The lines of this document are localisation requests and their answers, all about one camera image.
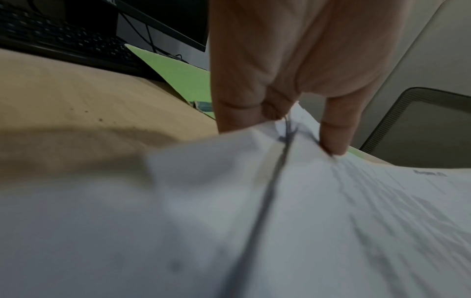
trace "computer keyboard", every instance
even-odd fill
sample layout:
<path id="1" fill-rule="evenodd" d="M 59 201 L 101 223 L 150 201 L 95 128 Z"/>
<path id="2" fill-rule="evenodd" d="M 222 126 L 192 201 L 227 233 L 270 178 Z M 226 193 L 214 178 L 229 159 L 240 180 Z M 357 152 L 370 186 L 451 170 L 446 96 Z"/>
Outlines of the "computer keyboard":
<path id="1" fill-rule="evenodd" d="M 109 37 L 0 1 L 0 47 L 161 81 L 161 77 Z"/>

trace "paper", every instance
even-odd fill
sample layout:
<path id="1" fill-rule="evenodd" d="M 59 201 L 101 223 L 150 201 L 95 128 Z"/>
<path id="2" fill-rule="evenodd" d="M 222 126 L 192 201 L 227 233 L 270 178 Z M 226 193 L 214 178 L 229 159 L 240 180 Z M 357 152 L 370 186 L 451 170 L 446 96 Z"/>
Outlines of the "paper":
<path id="1" fill-rule="evenodd" d="M 126 46 L 162 76 L 190 105 L 195 106 L 195 102 L 211 103 L 209 71 L 132 45 Z M 214 119 L 212 110 L 208 111 L 209 107 L 205 104 L 205 108 L 200 111 Z"/>
<path id="2" fill-rule="evenodd" d="M 237 291 L 286 152 L 275 123 L 3 186 L 0 297 L 469 297 L 471 171 L 331 158 L 296 109 Z"/>

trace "hand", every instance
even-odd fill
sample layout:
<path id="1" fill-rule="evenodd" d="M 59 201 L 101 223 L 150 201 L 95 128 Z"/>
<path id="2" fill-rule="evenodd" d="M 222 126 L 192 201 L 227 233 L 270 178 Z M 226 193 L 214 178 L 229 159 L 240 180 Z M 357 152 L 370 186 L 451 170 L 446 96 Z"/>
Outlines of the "hand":
<path id="1" fill-rule="evenodd" d="M 378 87 L 408 0 L 212 0 L 211 93 L 220 132 L 327 98 L 321 145 L 343 154 Z"/>

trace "desk surface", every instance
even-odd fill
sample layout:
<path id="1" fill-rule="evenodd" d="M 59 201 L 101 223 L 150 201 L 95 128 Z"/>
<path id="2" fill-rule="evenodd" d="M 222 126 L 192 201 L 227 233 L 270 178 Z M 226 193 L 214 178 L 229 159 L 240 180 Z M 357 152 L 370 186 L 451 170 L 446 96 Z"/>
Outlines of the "desk surface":
<path id="1" fill-rule="evenodd" d="M 217 135 L 167 84 L 0 49 L 0 177 Z"/>

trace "green folder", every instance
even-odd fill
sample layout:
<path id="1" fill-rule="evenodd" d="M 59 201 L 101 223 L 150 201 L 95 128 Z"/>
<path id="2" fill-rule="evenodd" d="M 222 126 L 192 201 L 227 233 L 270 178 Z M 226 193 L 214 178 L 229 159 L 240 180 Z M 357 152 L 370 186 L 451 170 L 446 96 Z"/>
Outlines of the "green folder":
<path id="1" fill-rule="evenodd" d="M 132 45 L 126 46 L 152 67 L 190 105 L 214 119 L 209 88 L 209 71 Z"/>

